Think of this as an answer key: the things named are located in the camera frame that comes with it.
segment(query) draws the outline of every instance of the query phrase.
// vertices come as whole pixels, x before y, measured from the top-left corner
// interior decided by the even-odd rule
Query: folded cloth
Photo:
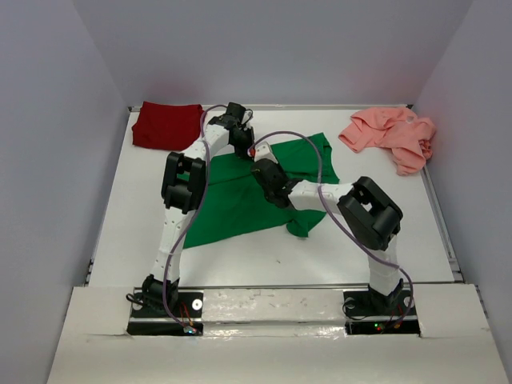
[[[310,139],[322,156],[322,181],[338,183],[330,160],[332,149],[326,137],[316,134]],[[288,176],[316,182],[318,160],[305,140],[275,144],[272,151]],[[326,215],[312,210],[282,210],[269,203],[250,174],[251,164],[234,154],[213,158],[208,194],[186,236],[185,248],[283,224],[291,234],[305,238]]]
[[[430,140],[436,127],[409,108],[373,107],[351,116],[339,138],[354,152],[368,146],[391,149],[400,175],[418,172],[432,156]]]
[[[184,150],[199,137],[202,106],[163,106],[142,104],[132,127],[134,146],[152,150]]]

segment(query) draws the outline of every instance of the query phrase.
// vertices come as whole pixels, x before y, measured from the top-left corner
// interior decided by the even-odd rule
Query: pink cloth
[[[351,116],[352,123],[339,138],[354,152],[368,146],[391,149],[397,174],[413,174],[432,156],[430,140],[436,127],[409,108],[373,107]]]

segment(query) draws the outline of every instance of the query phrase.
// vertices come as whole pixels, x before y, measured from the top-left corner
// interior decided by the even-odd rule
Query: wall
[[[471,0],[74,0],[129,105],[413,102]]]
[[[126,104],[68,0],[0,2],[0,381],[46,382]]]
[[[416,110],[438,124],[429,170],[462,272],[480,285],[512,378],[510,20],[510,0],[476,0]]]

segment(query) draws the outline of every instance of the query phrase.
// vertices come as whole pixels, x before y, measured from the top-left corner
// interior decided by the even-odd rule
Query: green cloth
[[[322,156],[322,181],[338,183],[330,159],[332,148],[326,137],[315,134],[310,139]],[[303,139],[283,142],[273,145],[272,151],[289,177],[316,182],[318,160],[308,142]],[[269,203],[250,174],[252,164],[234,154],[213,158],[208,194],[186,236],[185,248],[283,224],[291,234],[306,238],[326,215],[313,210],[282,210]]]

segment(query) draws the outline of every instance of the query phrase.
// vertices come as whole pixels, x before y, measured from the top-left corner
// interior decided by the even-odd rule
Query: dark red folded cloth
[[[199,137],[202,106],[163,106],[142,104],[138,120],[132,127],[134,146],[152,150],[184,150]]]

